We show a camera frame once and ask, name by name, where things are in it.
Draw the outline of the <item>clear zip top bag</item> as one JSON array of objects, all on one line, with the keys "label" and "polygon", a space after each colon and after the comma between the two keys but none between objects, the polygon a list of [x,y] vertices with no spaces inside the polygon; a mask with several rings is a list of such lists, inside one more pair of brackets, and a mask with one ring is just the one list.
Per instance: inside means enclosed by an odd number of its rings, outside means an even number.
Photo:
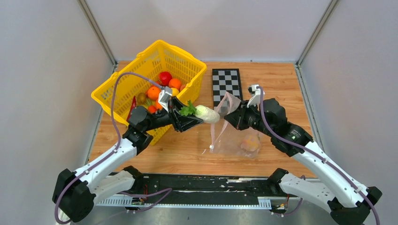
[{"label": "clear zip top bag", "polygon": [[241,141],[246,135],[257,134],[259,138],[261,138],[258,131],[255,131],[252,128],[237,130],[224,119],[225,115],[238,108],[240,102],[241,100],[239,98],[226,92],[219,105],[214,109],[219,113],[220,120],[217,123],[210,125],[210,153],[254,158],[261,150],[260,148],[258,151],[248,152],[240,148]]}]

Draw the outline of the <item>white radish with leaves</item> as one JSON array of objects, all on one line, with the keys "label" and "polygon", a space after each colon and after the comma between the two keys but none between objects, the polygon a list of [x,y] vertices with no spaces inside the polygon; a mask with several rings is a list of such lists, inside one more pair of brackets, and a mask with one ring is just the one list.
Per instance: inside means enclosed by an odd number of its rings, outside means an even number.
[{"label": "white radish with leaves", "polygon": [[190,100],[179,112],[183,116],[195,116],[207,124],[215,124],[220,120],[220,115],[215,110],[204,105],[194,106]]}]

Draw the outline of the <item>yellow peach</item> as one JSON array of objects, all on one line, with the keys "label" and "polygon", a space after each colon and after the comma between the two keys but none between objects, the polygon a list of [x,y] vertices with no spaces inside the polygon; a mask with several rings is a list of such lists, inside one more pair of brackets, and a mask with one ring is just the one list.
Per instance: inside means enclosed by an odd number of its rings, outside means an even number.
[{"label": "yellow peach", "polygon": [[261,148],[259,136],[257,134],[246,135],[241,141],[240,148],[248,152],[258,151]]}]

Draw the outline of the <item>yellow plastic basket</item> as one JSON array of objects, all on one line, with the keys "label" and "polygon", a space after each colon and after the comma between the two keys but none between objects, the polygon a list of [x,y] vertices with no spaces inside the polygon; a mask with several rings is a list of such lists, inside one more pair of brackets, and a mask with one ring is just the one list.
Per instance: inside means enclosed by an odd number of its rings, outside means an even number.
[{"label": "yellow plastic basket", "polygon": [[[162,88],[159,82],[159,73],[170,72],[186,87],[176,97],[184,104],[193,102],[199,96],[203,75],[207,70],[205,63],[194,58],[190,53],[179,47],[170,45],[162,40],[157,40],[127,65],[120,72],[115,72],[110,78],[92,92],[92,98],[97,101],[112,119],[112,123],[122,123],[128,127],[126,120],[132,99],[139,93],[156,86]],[[148,97],[146,103],[137,106],[154,105],[157,110],[162,106]],[[151,144],[156,143],[172,125],[148,131],[153,136]]]}]

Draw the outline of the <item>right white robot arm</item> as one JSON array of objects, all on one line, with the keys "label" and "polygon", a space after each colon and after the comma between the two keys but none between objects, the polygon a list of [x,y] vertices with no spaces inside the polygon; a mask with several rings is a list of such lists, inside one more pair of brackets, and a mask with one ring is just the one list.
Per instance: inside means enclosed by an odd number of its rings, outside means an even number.
[{"label": "right white robot arm", "polygon": [[237,130],[252,128],[270,137],[280,152],[297,160],[322,182],[317,186],[278,168],[270,176],[269,192],[303,198],[327,211],[340,225],[361,225],[370,213],[380,224],[375,205],[382,196],[377,187],[367,187],[338,166],[302,127],[288,121],[285,109],[274,98],[259,106],[242,101],[225,120]]}]

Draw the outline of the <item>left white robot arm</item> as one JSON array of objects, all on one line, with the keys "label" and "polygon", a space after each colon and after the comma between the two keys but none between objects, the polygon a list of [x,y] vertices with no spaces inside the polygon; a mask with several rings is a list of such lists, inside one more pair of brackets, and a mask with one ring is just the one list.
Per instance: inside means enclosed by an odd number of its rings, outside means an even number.
[{"label": "left white robot arm", "polygon": [[118,136],[115,145],[75,171],[65,169],[58,175],[52,197],[56,222],[61,225],[79,222],[98,202],[124,190],[140,193],[144,181],[132,168],[113,176],[110,173],[149,146],[153,136],[148,131],[172,125],[176,131],[184,132],[204,122],[194,113],[186,113],[185,108],[177,97],[172,97],[155,113],[143,106],[132,109],[128,129]]}]

